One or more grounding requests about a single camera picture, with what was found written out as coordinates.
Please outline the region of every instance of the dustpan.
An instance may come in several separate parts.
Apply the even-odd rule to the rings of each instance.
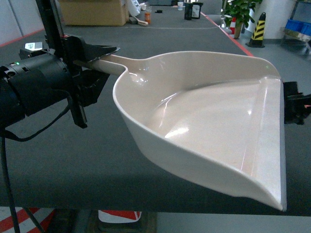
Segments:
[[[283,85],[266,60],[183,51],[110,55],[114,102],[141,152],[164,170],[286,210]]]

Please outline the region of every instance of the gray floor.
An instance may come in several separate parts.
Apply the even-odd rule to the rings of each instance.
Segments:
[[[254,56],[271,62],[284,82],[297,81],[299,91],[311,93],[311,53],[306,47],[265,44],[265,48],[250,48],[245,45],[250,37],[240,36],[238,42]],[[89,211],[81,211],[74,233],[84,233]],[[245,216],[159,213],[158,233],[305,233],[311,232],[311,217],[295,216]]]

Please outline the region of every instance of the black cable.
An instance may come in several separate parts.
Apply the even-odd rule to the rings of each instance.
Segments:
[[[59,118],[61,118],[63,115],[65,115],[70,110],[72,103],[73,103],[72,98],[67,91],[63,91],[63,90],[58,90],[58,91],[61,91],[61,92],[64,92],[67,94],[68,105],[50,124],[48,124],[46,127],[42,128],[41,130],[37,131],[33,135],[31,135],[29,137],[25,137],[25,138],[20,138],[8,130],[0,131],[0,136],[14,140],[14,141],[18,141],[18,142],[26,142],[26,141],[29,141],[29,140],[33,139],[34,137],[38,136],[38,134],[42,133],[47,128],[49,128],[52,124],[54,124],[56,121],[58,121]]]
[[[14,198],[12,194],[12,189],[11,189],[11,183],[9,179],[9,172],[8,172],[8,165],[7,165],[7,159],[6,159],[6,150],[5,150],[5,139],[9,138],[18,142],[26,142],[34,137],[36,137],[38,134],[42,133],[45,131],[47,128],[49,128],[52,124],[54,124],[59,118],[61,118],[63,115],[65,115],[71,108],[73,100],[67,91],[63,90],[57,90],[59,92],[65,93],[67,95],[67,100],[68,100],[68,105],[66,108],[46,127],[42,128],[38,132],[34,133],[33,135],[26,137],[26,138],[19,138],[17,137],[14,133],[5,130],[5,129],[0,129],[0,138],[1,138],[1,166],[2,166],[2,173],[3,173],[3,178],[4,178],[4,183],[7,191],[7,196],[9,199],[9,207],[10,207],[10,212],[12,216],[12,221],[13,221],[13,226],[14,226],[14,231],[15,233],[20,233],[19,229],[19,224],[18,224],[18,218],[15,210],[15,204],[14,204]],[[35,224],[35,226],[42,232],[45,233],[44,229],[42,226],[38,223],[34,215],[30,212],[29,209],[24,208],[26,213],[28,214],[29,218],[32,220],[32,222]]]
[[[9,173],[8,173],[8,164],[6,160],[6,151],[5,151],[5,137],[1,137],[1,166],[2,166],[2,173],[4,178],[4,184],[7,192],[7,196],[9,199],[9,207],[10,212],[13,220],[13,226],[15,233],[20,233],[17,214],[15,210],[15,204],[14,204],[14,198],[11,190],[11,183],[9,179]]]
[[[34,217],[33,213],[31,213],[30,209],[23,207],[23,209],[26,211],[27,215],[31,219],[31,221],[34,223],[34,225],[39,229],[41,233],[45,233],[45,230],[42,228],[40,223],[37,221],[37,219]]]

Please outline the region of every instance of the red line on floor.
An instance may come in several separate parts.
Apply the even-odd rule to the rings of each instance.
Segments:
[[[218,27],[218,25],[217,25],[213,20],[211,20],[207,15],[205,15],[205,14],[202,13],[202,12],[201,12],[201,15],[203,15],[203,16],[204,16],[205,18],[207,18],[211,23],[213,23],[214,25],[216,25],[216,26]],[[233,41],[233,43],[236,44],[236,46],[238,46],[243,52],[245,52],[246,55],[251,56],[251,57],[254,56],[250,51],[248,51],[246,48],[244,48],[243,45],[241,45],[237,40],[233,39],[228,33],[226,33],[221,27],[219,27],[219,28],[223,31],[223,33],[224,33],[228,38],[230,38],[230,40]]]
[[[9,42],[5,42],[4,44],[1,44],[0,47],[9,45],[9,44],[11,44],[11,43],[13,43],[13,42],[16,42],[16,41],[19,41],[19,40],[21,40],[21,39],[24,39],[24,38],[26,38],[26,37],[28,37],[28,36],[30,36],[30,35],[34,35],[34,34],[36,34],[36,33],[38,33],[38,32],[43,31],[43,30],[44,30],[44,28],[42,28],[42,29],[40,29],[40,30],[38,30],[38,31],[29,33],[29,34],[27,34],[27,35],[21,36],[21,37],[19,37],[19,38],[16,38],[16,39],[14,39],[14,40],[9,41]]]

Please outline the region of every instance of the dark gray table surface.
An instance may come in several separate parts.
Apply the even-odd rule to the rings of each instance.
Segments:
[[[146,58],[182,50],[244,54],[216,26],[201,17],[186,21],[171,7],[152,13],[149,27],[65,27],[86,42],[121,47],[117,55]],[[0,63],[18,61],[26,42],[44,40],[44,32],[0,48]],[[8,167],[17,206],[113,209],[155,212],[271,214],[311,216],[311,120],[285,126],[288,211],[283,213],[248,198],[234,198],[176,177],[147,160],[137,148],[112,100],[110,76],[98,103],[87,107],[88,128],[66,114],[25,143],[7,140]],[[19,136],[36,132],[66,106],[57,103],[9,127]],[[7,206],[2,176],[0,205]]]

